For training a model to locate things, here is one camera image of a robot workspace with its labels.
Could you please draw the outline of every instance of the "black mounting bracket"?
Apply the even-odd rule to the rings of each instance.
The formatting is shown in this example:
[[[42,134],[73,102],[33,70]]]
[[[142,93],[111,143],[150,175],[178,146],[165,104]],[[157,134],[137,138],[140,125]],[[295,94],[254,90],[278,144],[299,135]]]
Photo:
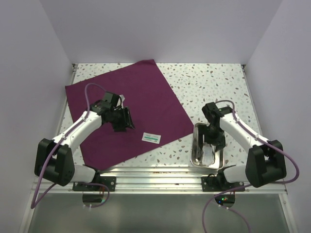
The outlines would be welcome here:
[[[115,176],[101,176],[98,183],[102,183],[109,188],[110,192],[116,189],[117,178]],[[84,183],[73,183],[72,190],[76,192],[96,192],[101,189],[98,185],[87,185]]]
[[[235,183],[220,183],[219,179],[216,176],[203,176],[201,177],[202,191],[203,192],[222,192],[225,190],[229,190],[231,188],[244,186],[243,182],[235,182]],[[245,188],[241,188],[236,192],[243,192]]]

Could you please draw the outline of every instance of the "gray floor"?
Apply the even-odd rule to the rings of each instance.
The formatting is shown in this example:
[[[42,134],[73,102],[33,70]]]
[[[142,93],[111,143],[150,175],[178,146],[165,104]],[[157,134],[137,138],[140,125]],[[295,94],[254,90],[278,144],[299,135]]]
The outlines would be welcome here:
[[[81,194],[48,194],[36,207],[30,233],[202,233],[202,209],[212,195],[112,194],[102,207],[82,208]],[[278,195],[236,196],[252,233],[287,233]],[[247,233],[235,213],[211,204],[206,211],[209,233]]]

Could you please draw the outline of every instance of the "green stripe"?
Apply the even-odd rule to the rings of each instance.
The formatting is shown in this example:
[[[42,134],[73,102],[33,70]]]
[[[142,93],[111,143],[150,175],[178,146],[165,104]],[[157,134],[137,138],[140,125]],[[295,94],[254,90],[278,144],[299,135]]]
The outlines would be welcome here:
[[[148,139],[152,139],[152,140],[157,141],[157,138],[152,138],[152,137],[145,137],[145,138],[148,138]]]

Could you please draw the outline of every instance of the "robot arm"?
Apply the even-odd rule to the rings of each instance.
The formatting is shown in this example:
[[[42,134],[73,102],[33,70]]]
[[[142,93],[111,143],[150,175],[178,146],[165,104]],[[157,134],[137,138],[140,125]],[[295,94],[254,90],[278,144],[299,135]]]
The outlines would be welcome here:
[[[277,140],[269,141],[247,126],[230,107],[218,108],[214,102],[206,104],[202,111],[210,125],[204,129],[204,141],[217,150],[225,147],[224,132],[229,133],[248,153],[246,165],[225,167],[218,171],[218,181],[226,183],[250,182],[254,187],[283,179],[286,176],[284,155],[269,148],[267,142],[281,150],[283,147]]]
[[[39,176],[48,154],[60,142],[54,156],[49,160],[43,178],[61,186],[71,182],[98,183],[100,176],[97,170],[75,165],[72,155],[93,131],[108,122],[112,124],[115,132],[135,128],[129,109],[123,108],[121,96],[110,92],[106,92],[102,100],[91,104],[90,111],[84,111],[66,131],[52,140],[42,139],[40,141],[35,162],[35,175]]]

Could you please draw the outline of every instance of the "cable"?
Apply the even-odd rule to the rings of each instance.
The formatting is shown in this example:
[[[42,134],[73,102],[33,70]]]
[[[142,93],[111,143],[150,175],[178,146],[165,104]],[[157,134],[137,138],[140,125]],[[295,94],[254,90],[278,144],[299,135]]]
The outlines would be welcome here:
[[[84,119],[82,119],[82,120],[80,120],[79,122],[75,123],[75,124],[73,125],[73,127],[72,127],[70,130],[68,130],[67,133],[64,134],[64,137],[65,137],[65,138],[66,138],[72,131],[74,131],[79,125],[81,125],[82,122],[84,122],[84,120],[85,120],[85,119],[88,117],[88,115],[89,115],[90,106],[89,106],[89,99],[88,99],[88,95],[87,95],[87,88],[88,88],[90,85],[95,85],[95,86],[101,88],[103,91],[106,92],[106,90],[105,90],[102,86],[100,86],[100,85],[98,85],[98,84],[96,84],[96,83],[88,83],[88,84],[85,86],[85,88],[84,88],[84,94],[85,94],[85,97],[86,97],[86,104],[87,104],[87,113],[86,113],[86,116],[85,116]],[[36,199],[37,199],[37,196],[38,196],[38,193],[39,193],[40,186],[41,186],[41,182],[42,182],[42,179],[43,179],[43,174],[44,174],[44,172],[45,172],[45,169],[47,168],[47,165],[48,165],[48,163],[49,163],[49,160],[50,160],[50,158],[52,157],[52,155],[54,154],[54,152],[56,151],[56,149],[61,145],[61,143],[62,143],[63,141],[64,141],[64,138],[61,138],[61,139],[59,140],[59,142],[54,146],[54,148],[51,150],[51,152],[50,152],[49,155],[47,156],[47,158],[46,158],[46,160],[45,160],[45,162],[44,162],[44,164],[43,164],[43,166],[42,166],[42,169],[41,169],[41,172],[40,172],[40,175],[39,175],[39,178],[38,178],[38,182],[37,182],[37,185],[36,185],[36,187],[35,187],[35,193],[34,193],[34,196],[33,196],[33,200],[32,200],[32,202],[31,202],[31,206],[30,206],[31,209],[34,209],[34,208],[38,205],[38,203],[42,200],[42,198],[56,185],[55,183],[52,184],[47,190],[44,191],[44,193],[40,196],[40,198],[38,198],[38,200],[36,200]],[[107,189],[107,191],[108,191],[108,196],[109,196],[109,189],[108,189],[108,187],[105,186],[104,188]]]
[[[102,203],[100,203],[100,204],[98,204],[98,205],[89,205],[89,206],[88,206],[89,208],[97,208],[97,207],[100,207],[100,206],[104,205],[104,204],[108,201],[109,196],[110,196],[110,191],[109,191],[109,188],[108,188],[106,185],[104,185],[104,184],[102,184],[102,183],[82,183],[82,184],[84,184],[84,185],[96,185],[96,186],[101,186],[101,187],[105,188],[105,189],[107,190],[107,192],[108,192],[108,193],[107,193],[107,198],[106,198],[106,200],[102,201]]]
[[[288,158],[288,159],[292,162],[292,164],[294,165],[294,167],[295,167],[295,169],[296,169],[296,175],[294,176],[294,178],[292,178],[292,179],[290,179],[290,180],[288,180],[288,181],[280,181],[280,182],[272,182],[272,183],[286,184],[286,183],[291,183],[291,182],[294,182],[295,180],[297,180],[298,177],[299,177],[300,171],[299,171],[299,167],[298,167],[297,163],[294,161],[294,159],[293,159],[289,154],[287,154],[286,152],[280,150],[279,148],[277,148],[277,147],[275,147],[275,146],[272,146],[271,144],[265,142],[265,141],[262,140],[261,138],[259,138],[259,137],[257,137],[256,135],[254,135],[254,134],[253,134],[251,131],[249,131],[240,121],[238,121],[238,120],[237,120],[238,118],[237,118],[236,112],[235,112],[235,104],[234,104],[233,101],[231,101],[231,100],[219,100],[219,101],[217,101],[217,102],[215,102],[215,103],[220,103],[220,102],[230,102],[230,103],[232,104],[232,115],[233,115],[233,118],[237,121],[237,123],[241,126],[241,128],[243,128],[249,135],[251,135],[253,138],[255,138],[256,140],[258,140],[259,142],[261,142],[261,143],[265,144],[266,146],[268,146],[268,147],[274,149],[274,150],[277,151],[278,153],[283,154],[283,155],[284,155],[286,158]],[[246,188],[246,187],[250,187],[250,186],[252,186],[252,185],[251,185],[251,184],[248,184],[248,185],[245,185],[245,186],[240,186],[240,187],[236,187],[236,188],[231,188],[231,189],[229,189],[229,190],[223,191],[223,192],[221,192],[221,193],[215,195],[214,197],[212,197],[211,199],[209,199],[209,200],[207,201],[207,203],[205,204],[205,206],[204,206],[204,208],[203,208],[203,213],[202,213],[202,225],[203,225],[203,229],[204,229],[204,232],[205,232],[205,233],[207,233],[207,230],[206,230],[206,227],[205,227],[204,218],[205,218],[205,211],[206,211],[206,208],[207,208],[207,206],[209,205],[209,203],[210,203],[212,200],[214,200],[216,197],[218,197],[218,196],[220,196],[220,195],[222,195],[222,194],[224,194],[224,193],[233,192],[233,191],[235,192],[236,190],[239,190],[239,189],[242,189],[242,188]],[[228,209],[228,210],[230,210],[230,211],[236,213],[237,215],[239,215],[239,216],[244,220],[244,222],[245,222],[246,225],[247,225],[248,232],[250,233],[250,232],[251,232],[251,227],[250,227],[250,225],[249,225],[247,219],[246,219],[243,215],[241,215],[239,212],[237,212],[236,210],[233,210],[233,209]]]

